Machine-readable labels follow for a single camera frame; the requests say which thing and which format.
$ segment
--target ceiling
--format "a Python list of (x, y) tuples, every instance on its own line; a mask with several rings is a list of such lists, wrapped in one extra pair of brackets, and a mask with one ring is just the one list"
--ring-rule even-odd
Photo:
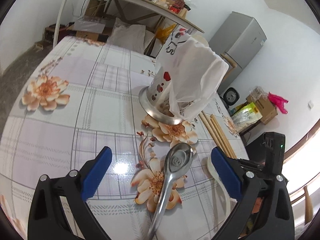
[(290, 15), (320, 34), (320, 24), (305, 0), (264, 0), (269, 8)]

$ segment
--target refrigerator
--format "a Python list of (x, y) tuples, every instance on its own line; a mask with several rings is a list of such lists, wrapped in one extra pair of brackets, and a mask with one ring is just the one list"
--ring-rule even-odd
[(217, 92), (221, 95), (245, 69), (261, 49), (267, 37), (255, 18), (232, 12), (221, 25), (209, 46), (216, 54), (227, 54), (236, 62), (236, 67), (229, 64), (230, 73), (221, 82)]

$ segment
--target gray floor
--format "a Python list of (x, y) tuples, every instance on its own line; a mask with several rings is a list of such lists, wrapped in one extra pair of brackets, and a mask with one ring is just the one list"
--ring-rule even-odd
[(50, 51), (51, 48), (40, 51), (34, 47), (29, 49), (18, 57), (0, 77), (0, 138), (13, 103), (23, 85)]

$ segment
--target metal spoon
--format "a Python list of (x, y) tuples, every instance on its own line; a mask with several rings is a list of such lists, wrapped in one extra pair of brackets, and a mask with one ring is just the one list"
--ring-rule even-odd
[(190, 169), (193, 160), (193, 149), (186, 143), (173, 146), (164, 161), (164, 182), (155, 214), (153, 216), (148, 239), (155, 235), (167, 207), (174, 182)]

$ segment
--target floral tablecloth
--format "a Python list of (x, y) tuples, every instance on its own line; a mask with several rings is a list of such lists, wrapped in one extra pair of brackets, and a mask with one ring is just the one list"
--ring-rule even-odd
[[(25, 239), (39, 177), (79, 170), (104, 146), (112, 150), (112, 164), (87, 203), (112, 239), (145, 239), (161, 190), (162, 160), (179, 138), (194, 143), (197, 156), (176, 181), (155, 239), (205, 240), (218, 231), (225, 198), (206, 169), (216, 145), (204, 124), (167, 127), (140, 106), (138, 94), (151, 83), (154, 62), (119, 47), (66, 37), (31, 75), (0, 143), (0, 204)], [(204, 111), (216, 116), (237, 157), (247, 158), (218, 95)], [(73, 232), (82, 236), (68, 204), (63, 206)]]

